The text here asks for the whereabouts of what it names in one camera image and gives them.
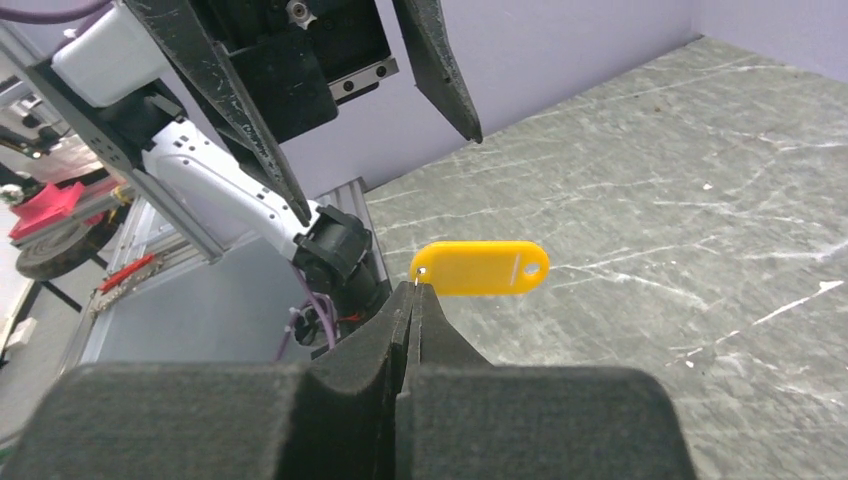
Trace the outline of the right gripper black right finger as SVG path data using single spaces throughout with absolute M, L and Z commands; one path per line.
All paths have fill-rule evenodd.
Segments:
M 403 282 L 400 479 L 692 479 L 673 402 L 621 366 L 496 366 L 447 320 L 434 289 Z

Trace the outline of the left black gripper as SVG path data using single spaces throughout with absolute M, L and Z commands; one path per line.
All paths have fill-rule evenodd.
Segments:
M 309 225 L 307 198 L 277 142 L 332 121 L 339 105 L 398 72 L 376 4 L 219 0 L 127 6 L 243 139 L 298 221 Z M 482 142 L 441 2 L 394 0 L 393 6 L 416 88 L 465 140 Z

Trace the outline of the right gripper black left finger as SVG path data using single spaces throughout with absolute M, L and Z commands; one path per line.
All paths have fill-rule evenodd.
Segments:
M 390 479 L 414 288 L 308 363 L 94 363 L 48 392 L 5 479 Z

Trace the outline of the yellow key tag with keyring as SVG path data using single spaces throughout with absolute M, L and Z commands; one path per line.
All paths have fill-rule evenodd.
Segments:
M 419 250 L 409 280 L 439 296 L 525 294 L 547 277 L 546 251 L 531 241 L 439 241 Z

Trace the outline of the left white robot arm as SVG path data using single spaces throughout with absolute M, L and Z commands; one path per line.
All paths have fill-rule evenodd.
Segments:
M 174 67 L 225 138 L 212 144 L 150 74 L 106 100 L 90 88 L 90 141 L 127 171 L 189 193 L 275 246 L 344 317 L 372 317 L 389 295 L 362 221 L 308 200 L 280 143 L 333 120 L 375 89 L 391 55 L 372 1 L 132 1 L 88 37 L 116 34 L 132 59 Z

